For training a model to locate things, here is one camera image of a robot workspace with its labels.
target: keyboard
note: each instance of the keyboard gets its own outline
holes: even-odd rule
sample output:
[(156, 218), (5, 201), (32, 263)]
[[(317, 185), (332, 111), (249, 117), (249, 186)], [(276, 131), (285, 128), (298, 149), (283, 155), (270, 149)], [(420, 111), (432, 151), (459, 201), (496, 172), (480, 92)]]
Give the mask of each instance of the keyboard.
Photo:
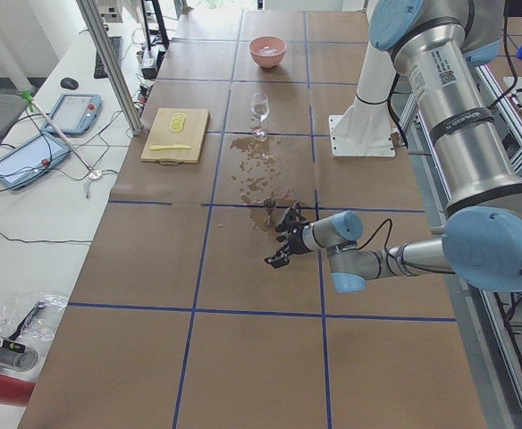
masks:
[[(118, 65), (122, 64), (122, 36), (110, 36), (110, 46), (112, 47), (112, 52), (114, 52), (114, 56), (118, 61)], [(104, 68), (104, 64), (102, 63), (102, 58), (97, 52), (97, 59), (94, 65), (94, 79), (102, 79), (107, 78), (108, 73)]]

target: wooden cutting board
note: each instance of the wooden cutting board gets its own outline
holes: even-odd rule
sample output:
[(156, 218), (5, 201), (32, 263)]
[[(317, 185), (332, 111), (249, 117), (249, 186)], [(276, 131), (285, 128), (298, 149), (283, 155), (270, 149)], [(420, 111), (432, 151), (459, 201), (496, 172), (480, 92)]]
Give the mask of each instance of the wooden cutting board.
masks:
[[(176, 114), (183, 114), (185, 117), (183, 128), (178, 132), (170, 128), (171, 121)], [(147, 163), (197, 164), (208, 119), (209, 111), (206, 109), (158, 109), (140, 159)], [(152, 146), (170, 145), (187, 145), (191, 148), (150, 150)]]

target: wine glass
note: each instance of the wine glass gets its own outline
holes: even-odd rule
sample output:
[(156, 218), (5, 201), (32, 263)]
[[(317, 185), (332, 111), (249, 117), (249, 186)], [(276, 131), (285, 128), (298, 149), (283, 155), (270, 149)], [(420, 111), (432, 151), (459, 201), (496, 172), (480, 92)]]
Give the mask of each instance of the wine glass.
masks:
[(264, 92), (257, 92), (251, 101), (251, 113), (259, 119), (259, 128), (253, 131), (253, 138), (265, 141), (269, 137), (267, 130), (263, 128), (262, 122), (269, 116), (269, 96)]

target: yellow knife handle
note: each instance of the yellow knife handle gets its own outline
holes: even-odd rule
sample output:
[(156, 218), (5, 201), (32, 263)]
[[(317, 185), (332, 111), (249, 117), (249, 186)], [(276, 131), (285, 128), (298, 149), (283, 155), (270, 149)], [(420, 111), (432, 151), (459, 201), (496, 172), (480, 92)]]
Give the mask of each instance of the yellow knife handle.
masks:
[(190, 145), (152, 145), (150, 150), (191, 149)]

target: black mouse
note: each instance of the black mouse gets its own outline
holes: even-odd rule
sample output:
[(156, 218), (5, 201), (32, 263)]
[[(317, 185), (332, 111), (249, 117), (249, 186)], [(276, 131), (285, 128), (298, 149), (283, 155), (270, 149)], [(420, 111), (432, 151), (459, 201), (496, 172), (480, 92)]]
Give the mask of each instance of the black mouse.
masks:
[(76, 89), (79, 87), (79, 82), (73, 78), (63, 78), (61, 80), (61, 87), (64, 89)]

